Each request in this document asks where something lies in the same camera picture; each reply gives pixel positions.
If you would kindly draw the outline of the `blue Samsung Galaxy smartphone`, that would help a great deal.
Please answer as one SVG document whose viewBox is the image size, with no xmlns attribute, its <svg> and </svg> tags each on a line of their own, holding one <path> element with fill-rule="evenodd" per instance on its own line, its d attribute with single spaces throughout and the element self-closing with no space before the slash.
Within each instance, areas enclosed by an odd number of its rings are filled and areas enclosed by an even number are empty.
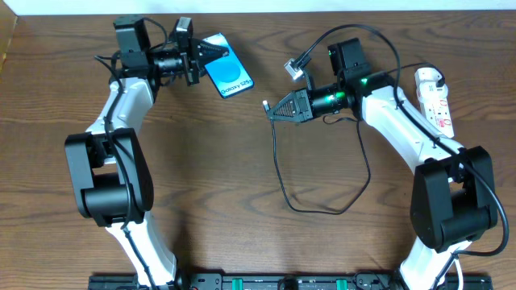
<svg viewBox="0 0 516 290">
<path fill-rule="evenodd" d="M 221 98 L 233 97 L 254 87 L 254 81 L 222 33 L 204 39 L 228 49 L 228 55 L 206 65 L 206 71 Z"/>
</svg>

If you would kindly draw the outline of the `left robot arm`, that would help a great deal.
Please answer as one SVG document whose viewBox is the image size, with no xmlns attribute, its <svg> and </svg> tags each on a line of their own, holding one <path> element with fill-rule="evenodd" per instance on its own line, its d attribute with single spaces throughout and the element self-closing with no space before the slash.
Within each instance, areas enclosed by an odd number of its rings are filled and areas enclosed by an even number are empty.
<svg viewBox="0 0 516 290">
<path fill-rule="evenodd" d="M 152 216 L 154 186 L 138 133 L 160 88 L 176 77 L 197 84 L 206 65 L 229 51 L 194 38 L 187 17 L 153 46 L 146 28 L 150 21 L 142 15 L 114 21 L 118 50 L 94 57 L 110 72 L 110 95 L 85 132 L 67 137 L 64 150 L 77 209 L 119 242 L 136 270 L 131 287 L 187 289 L 189 281 Z"/>
</svg>

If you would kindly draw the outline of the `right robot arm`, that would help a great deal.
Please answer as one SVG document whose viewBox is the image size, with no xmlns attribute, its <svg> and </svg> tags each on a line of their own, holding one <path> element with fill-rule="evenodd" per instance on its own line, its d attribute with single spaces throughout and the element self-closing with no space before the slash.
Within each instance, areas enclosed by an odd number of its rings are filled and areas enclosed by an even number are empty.
<svg viewBox="0 0 516 290">
<path fill-rule="evenodd" d="M 358 39 L 328 48 L 336 81 L 308 83 L 264 108 L 270 122 L 304 123 L 349 109 L 376 129 L 413 173 L 410 220 L 416 234 L 409 255 L 389 281 L 392 289 L 436 289 L 447 270 L 487 230 L 505 225 L 494 192 L 493 165 L 482 147 L 453 138 L 443 74 L 420 64 L 414 75 L 419 106 L 397 84 L 397 72 L 375 72 Z"/>
</svg>

